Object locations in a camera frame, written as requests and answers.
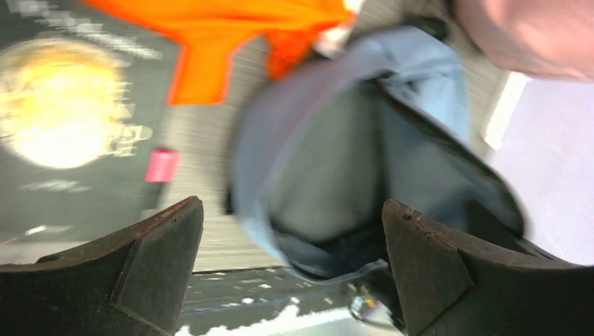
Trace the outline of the black Moon and Sixpence book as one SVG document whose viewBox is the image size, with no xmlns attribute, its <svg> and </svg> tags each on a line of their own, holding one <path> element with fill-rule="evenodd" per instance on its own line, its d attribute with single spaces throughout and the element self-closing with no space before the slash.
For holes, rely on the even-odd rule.
<svg viewBox="0 0 594 336">
<path fill-rule="evenodd" d="M 1 2 L 1 262 L 146 218 L 179 47 L 82 1 Z"/>
</svg>

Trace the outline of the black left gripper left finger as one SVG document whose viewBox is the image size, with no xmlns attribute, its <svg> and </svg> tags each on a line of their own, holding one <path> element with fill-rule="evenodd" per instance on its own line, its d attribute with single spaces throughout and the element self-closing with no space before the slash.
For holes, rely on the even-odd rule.
<svg viewBox="0 0 594 336">
<path fill-rule="evenodd" d="M 175 334 L 203 220 L 191 196 L 35 263 L 2 265 L 1 334 Z"/>
</svg>

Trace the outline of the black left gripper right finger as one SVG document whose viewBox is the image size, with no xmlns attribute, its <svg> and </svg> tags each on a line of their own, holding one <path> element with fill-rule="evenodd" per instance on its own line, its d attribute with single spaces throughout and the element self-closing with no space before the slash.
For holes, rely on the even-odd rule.
<svg viewBox="0 0 594 336">
<path fill-rule="evenodd" d="M 593 334 L 591 266 L 492 244 L 393 200 L 382 221 L 407 334 Z"/>
</svg>

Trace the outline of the light blue backpack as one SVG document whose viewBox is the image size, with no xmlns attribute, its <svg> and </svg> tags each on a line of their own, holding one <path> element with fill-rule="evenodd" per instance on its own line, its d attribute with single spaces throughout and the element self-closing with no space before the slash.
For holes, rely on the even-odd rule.
<svg viewBox="0 0 594 336">
<path fill-rule="evenodd" d="M 387 200 L 505 244 L 523 236 L 525 217 L 469 147 L 470 116 L 452 48 L 414 26 L 378 31 L 255 97 L 236 138 L 231 211 L 316 282 L 385 265 Z"/>
</svg>

